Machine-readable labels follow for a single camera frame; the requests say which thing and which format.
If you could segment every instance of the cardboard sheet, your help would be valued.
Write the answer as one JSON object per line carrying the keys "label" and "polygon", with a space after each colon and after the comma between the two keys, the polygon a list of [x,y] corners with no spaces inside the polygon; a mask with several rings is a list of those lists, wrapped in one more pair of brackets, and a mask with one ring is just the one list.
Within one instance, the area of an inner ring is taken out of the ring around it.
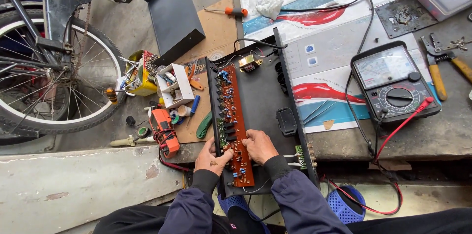
{"label": "cardboard sheet", "polygon": [[[225,7],[234,7],[233,0],[221,0],[208,8],[224,9]],[[228,16],[223,12],[214,13],[201,10],[198,11],[198,17],[204,28],[206,38],[175,61],[177,64],[190,66],[195,63],[193,79],[199,81],[204,87],[203,91],[193,90],[194,95],[200,96],[195,114],[191,118],[187,117],[182,124],[174,126],[180,143],[206,141],[213,136],[212,127],[208,129],[207,135],[203,139],[198,139],[195,134],[200,122],[211,110],[204,57],[208,56],[211,60],[217,60],[232,53],[234,50],[233,43],[237,39],[234,16]]]}

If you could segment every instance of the bicycle tire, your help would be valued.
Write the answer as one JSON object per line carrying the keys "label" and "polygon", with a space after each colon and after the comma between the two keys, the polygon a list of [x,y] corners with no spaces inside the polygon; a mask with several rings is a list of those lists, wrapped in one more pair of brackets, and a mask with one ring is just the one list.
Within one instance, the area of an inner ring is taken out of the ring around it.
{"label": "bicycle tire", "polygon": [[[44,19],[42,9],[27,9],[27,13],[31,19]],[[0,14],[0,29],[11,23],[20,21],[21,18],[16,11],[10,11]],[[72,24],[81,28],[85,28],[85,22],[78,18],[72,17]],[[121,55],[120,50],[116,45],[105,35],[103,32],[98,30],[92,25],[88,25],[88,33],[95,35],[100,41],[102,41],[113,53],[113,55],[118,58]],[[118,61],[120,69],[122,71],[121,76],[124,75],[125,63]],[[109,117],[111,117],[124,103],[126,99],[125,92],[117,92],[118,104],[111,105],[105,109],[102,113],[84,121],[74,122],[74,123],[59,123],[59,124],[44,124],[39,122],[34,122],[28,119],[25,119],[18,128],[25,130],[38,131],[40,134],[65,134],[72,132],[79,132],[104,122]],[[3,106],[0,105],[0,122],[8,126],[16,126],[18,122],[21,121],[21,117],[11,113]]]}

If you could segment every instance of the orange-handled screwdriver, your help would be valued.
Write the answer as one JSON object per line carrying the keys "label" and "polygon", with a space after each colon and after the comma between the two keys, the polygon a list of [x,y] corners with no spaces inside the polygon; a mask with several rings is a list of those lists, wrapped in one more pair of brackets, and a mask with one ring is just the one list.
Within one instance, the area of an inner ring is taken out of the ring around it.
{"label": "orange-handled screwdriver", "polygon": [[204,9],[206,11],[221,11],[221,12],[225,12],[225,14],[227,14],[227,15],[232,15],[232,16],[240,16],[240,17],[247,16],[247,10],[244,9],[244,8],[230,8],[230,7],[227,7],[224,10],[221,10],[221,9],[206,9],[206,8],[204,8]]}

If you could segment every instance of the orange pliers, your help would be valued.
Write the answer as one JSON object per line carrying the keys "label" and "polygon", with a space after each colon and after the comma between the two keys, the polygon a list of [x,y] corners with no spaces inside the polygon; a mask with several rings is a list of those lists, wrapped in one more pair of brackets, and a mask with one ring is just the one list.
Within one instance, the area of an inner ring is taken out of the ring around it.
{"label": "orange pliers", "polygon": [[204,90],[204,87],[202,86],[202,84],[192,79],[193,73],[195,72],[195,63],[192,65],[192,70],[190,70],[190,74],[188,73],[189,70],[190,70],[190,67],[186,66],[185,73],[187,73],[188,82],[190,83],[190,85],[196,89]]}

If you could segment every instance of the dark blue jacket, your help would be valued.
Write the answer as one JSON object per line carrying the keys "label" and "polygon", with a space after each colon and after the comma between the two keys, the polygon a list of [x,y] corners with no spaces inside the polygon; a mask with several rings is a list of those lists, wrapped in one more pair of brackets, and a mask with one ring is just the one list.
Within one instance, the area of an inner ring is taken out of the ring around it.
{"label": "dark blue jacket", "polygon": [[[273,181],[272,193],[289,234],[352,234],[315,185],[302,172],[292,170],[283,156],[269,159],[264,169]],[[211,195],[217,182],[215,173],[196,171],[192,187],[178,193],[159,233],[209,234],[215,206]]]}

